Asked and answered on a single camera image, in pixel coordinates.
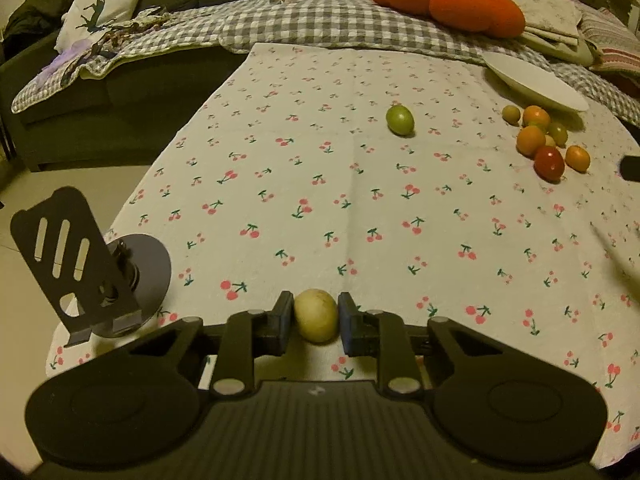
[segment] dark green sofa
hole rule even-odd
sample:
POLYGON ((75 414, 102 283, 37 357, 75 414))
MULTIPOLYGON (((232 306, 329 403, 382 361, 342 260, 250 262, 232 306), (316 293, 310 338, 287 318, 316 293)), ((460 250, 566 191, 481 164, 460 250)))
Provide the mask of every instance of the dark green sofa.
MULTIPOLYGON (((141 0, 138 9, 191 9, 231 0, 141 0)), ((581 0, 594 7, 604 0, 581 0)), ((124 64, 102 80, 78 80, 21 114, 14 96, 55 57, 57 33, 0 66, 0 114, 31 171, 49 164, 150 163, 204 100, 244 61, 221 47, 124 64)))

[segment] orange plush toy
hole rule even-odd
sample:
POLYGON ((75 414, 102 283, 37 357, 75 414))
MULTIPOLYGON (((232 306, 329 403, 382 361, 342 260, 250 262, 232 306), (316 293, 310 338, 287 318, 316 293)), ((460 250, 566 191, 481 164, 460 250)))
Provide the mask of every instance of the orange plush toy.
POLYGON ((524 32, 524 15, 511 0, 373 0, 408 14, 430 16, 448 27, 515 38, 524 32))

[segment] white bowl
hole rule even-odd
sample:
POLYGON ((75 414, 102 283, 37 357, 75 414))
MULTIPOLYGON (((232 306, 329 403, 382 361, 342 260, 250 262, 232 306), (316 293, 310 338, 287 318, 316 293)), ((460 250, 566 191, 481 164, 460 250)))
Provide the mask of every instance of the white bowl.
POLYGON ((589 104, 567 83, 520 58, 497 52, 485 52, 482 58, 500 79, 542 107, 586 112, 589 104))

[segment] white pillow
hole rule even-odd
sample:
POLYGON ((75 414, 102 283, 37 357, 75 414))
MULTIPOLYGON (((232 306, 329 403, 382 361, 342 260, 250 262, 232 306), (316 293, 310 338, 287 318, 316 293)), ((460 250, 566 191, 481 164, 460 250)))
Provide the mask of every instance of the white pillow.
POLYGON ((74 0, 56 41, 62 54, 76 41, 95 36, 97 41, 111 23, 130 20, 138 0, 74 0))

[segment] tiled floor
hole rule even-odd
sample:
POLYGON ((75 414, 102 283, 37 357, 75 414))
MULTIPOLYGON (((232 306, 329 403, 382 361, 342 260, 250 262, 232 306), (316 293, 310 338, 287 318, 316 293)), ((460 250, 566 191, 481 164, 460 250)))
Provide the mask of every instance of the tiled floor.
POLYGON ((105 231, 147 169, 24 171, 0 191, 0 453, 24 471, 39 463, 24 427, 24 406, 46 378, 45 358, 58 318, 17 252, 9 231, 11 217, 61 186, 74 186, 84 193, 105 231))

